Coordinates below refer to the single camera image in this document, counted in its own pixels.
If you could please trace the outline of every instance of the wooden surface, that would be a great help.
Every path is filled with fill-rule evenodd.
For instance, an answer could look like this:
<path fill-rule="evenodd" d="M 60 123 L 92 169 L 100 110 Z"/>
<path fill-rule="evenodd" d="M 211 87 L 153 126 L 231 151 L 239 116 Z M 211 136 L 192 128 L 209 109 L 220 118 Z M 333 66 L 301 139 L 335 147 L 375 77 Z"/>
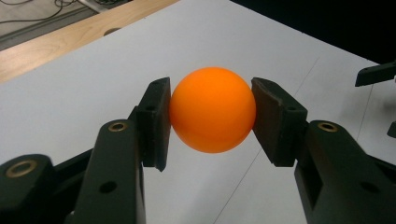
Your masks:
<path fill-rule="evenodd" d="M 31 71 L 104 36 L 105 32 L 110 29 L 124 27 L 175 2 L 177 0 L 134 0 L 84 21 L 0 51 L 0 82 Z"/>

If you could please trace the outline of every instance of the orange ball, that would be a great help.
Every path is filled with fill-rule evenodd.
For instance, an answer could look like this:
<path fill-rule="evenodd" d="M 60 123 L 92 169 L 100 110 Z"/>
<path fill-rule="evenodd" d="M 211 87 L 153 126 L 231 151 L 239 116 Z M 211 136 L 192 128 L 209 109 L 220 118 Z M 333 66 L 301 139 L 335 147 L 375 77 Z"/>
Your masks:
<path fill-rule="evenodd" d="M 196 150 L 219 153 L 238 146 L 256 118 L 249 85 L 236 73 L 207 67 L 184 77 L 169 105 L 179 138 Z"/>

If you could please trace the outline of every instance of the gray floor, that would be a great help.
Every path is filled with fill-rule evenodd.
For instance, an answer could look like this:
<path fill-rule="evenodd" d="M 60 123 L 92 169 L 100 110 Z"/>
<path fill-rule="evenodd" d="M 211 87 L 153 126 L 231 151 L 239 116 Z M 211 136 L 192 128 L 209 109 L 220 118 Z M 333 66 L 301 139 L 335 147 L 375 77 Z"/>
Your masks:
<path fill-rule="evenodd" d="M 71 4 L 69 4 L 70 1 L 64 0 L 61 10 L 59 7 L 61 0 L 56 2 L 54 0 L 31 0 L 22 3 L 24 1 L 1 0 L 0 2 L 0 50 L 8 49 L 127 2 L 119 1 L 113 5 L 100 5 L 93 0 L 81 0 Z M 22 4 L 10 6 L 5 3 Z"/>

